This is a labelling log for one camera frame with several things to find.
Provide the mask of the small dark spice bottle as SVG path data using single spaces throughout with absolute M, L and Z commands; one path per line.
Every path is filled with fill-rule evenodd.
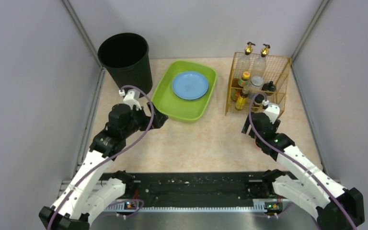
M 265 100 L 265 97 L 261 94 L 257 95 L 255 100 L 253 101 L 252 110 L 258 111 L 262 107 L 262 103 Z

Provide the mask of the small brown cap bottle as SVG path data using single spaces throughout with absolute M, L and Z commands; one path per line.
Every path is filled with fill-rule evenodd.
M 237 99 L 236 104 L 235 104 L 235 108 L 237 110 L 242 110 L 243 109 L 243 106 L 245 105 L 245 103 L 247 101 L 248 94 L 249 94 L 249 89 L 246 88 L 246 87 L 244 87 L 240 91 L 240 94 L 239 94 L 238 99 Z

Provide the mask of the black lid jar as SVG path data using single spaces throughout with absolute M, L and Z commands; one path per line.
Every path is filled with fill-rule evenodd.
M 265 92 L 267 96 L 273 95 L 276 92 L 276 85 L 273 81 L 267 82 L 262 86 L 262 91 Z

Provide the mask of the blue plate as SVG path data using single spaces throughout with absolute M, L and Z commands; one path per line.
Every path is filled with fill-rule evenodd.
M 194 101 L 203 97 L 209 89 L 207 78 L 196 71 L 184 71 L 172 81 L 172 91 L 179 98 Z

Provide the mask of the clear glass bottle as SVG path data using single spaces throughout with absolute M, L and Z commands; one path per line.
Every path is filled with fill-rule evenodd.
M 257 57 L 252 66 L 251 76 L 260 76 L 262 77 L 266 70 L 266 56 L 269 54 L 269 49 L 271 46 L 269 44 L 263 44 L 264 48 L 260 51 L 260 56 Z

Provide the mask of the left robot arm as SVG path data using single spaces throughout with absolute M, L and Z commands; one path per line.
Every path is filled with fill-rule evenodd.
M 116 199 L 125 194 L 133 183 L 133 176 L 117 171 L 105 186 L 93 193 L 92 190 L 105 169 L 117 155 L 127 151 L 126 139 L 141 131 L 159 129 L 168 116 L 161 113 L 152 103 L 147 104 L 147 116 L 141 106 L 124 103 L 112 107 L 104 129 L 93 139 L 85 160 L 63 191 L 49 207 L 42 207 L 39 218 L 47 230 L 88 230 L 99 215 Z

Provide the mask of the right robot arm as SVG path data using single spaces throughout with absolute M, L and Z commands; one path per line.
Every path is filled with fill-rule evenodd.
M 364 198 L 356 188 L 347 189 L 313 164 L 295 142 L 277 129 L 280 120 L 250 112 L 242 133 L 255 139 L 261 151 L 285 166 L 299 181 L 281 170 L 268 170 L 263 182 L 269 192 L 305 210 L 321 230 L 356 230 L 365 222 Z

